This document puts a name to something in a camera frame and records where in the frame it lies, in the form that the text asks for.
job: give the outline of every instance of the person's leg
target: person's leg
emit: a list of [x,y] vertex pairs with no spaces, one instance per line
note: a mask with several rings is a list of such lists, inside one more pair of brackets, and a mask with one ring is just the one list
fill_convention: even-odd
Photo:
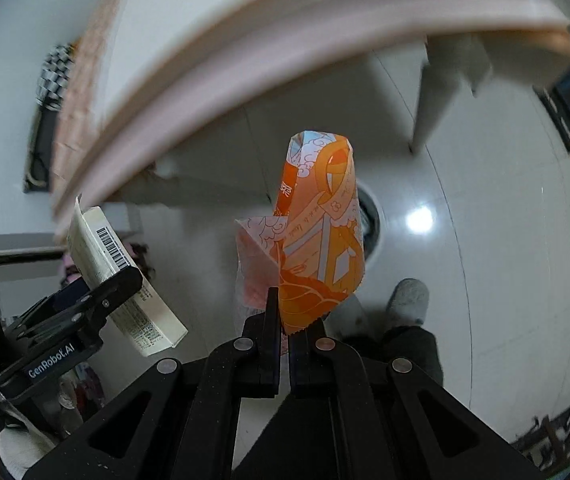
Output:
[[385,361],[405,357],[443,386],[436,338],[422,328],[429,301],[425,283],[414,278],[399,282],[387,303],[385,334],[380,345]]
[[380,345],[385,361],[405,357],[443,386],[443,368],[436,338],[431,332],[420,326],[397,326],[385,332]]

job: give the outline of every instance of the white tile floor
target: white tile floor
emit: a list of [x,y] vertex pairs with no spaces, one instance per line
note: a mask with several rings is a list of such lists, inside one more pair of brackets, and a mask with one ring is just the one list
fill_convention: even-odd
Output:
[[[512,440],[533,416],[570,405],[570,156],[533,92],[502,81],[476,98],[461,92],[427,150],[410,155],[424,59],[412,44],[334,66],[248,104],[182,147],[177,173],[251,190],[255,203],[142,208],[157,288],[191,330],[169,353],[203,356],[235,334],[233,220],[269,212],[265,193],[275,195],[290,136],[344,134],[357,177],[383,215],[361,303],[375,317],[399,280],[423,280],[445,387]],[[433,228],[412,233],[405,217],[423,206]],[[113,348],[105,345],[98,368]],[[149,365],[129,357],[118,378],[107,374],[111,395]],[[243,401],[236,461],[280,399]]]

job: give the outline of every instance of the paper bag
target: paper bag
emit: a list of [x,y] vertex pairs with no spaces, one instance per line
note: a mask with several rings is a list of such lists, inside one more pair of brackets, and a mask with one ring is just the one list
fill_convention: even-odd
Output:
[[305,131],[289,142],[274,215],[238,221],[241,303],[264,309],[279,288],[286,334],[330,312],[365,269],[352,149],[345,137]]

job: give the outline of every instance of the bolt head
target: bolt head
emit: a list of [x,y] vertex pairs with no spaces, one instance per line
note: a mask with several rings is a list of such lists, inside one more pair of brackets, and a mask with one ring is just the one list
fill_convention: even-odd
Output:
[[412,362],[404,357],[397,357],[392,361],[392,368],[399,374],[406,374],[412,369]]
[[254,346],[254,341],[249,339],[248,337],[239,337],[236,341],[234,341],[234,348],[236,350],[240,350],[241,352],[245,352]]
[[161,372],[163,375],[174,373],[176,368],[178,368],[178,363],[173,359],[163,359],[156,365],[156,370]]
[[333,350],[335,346],[335,341],[329,337],[321,337],[316,340],[316,348],[322,350],[323,352]]

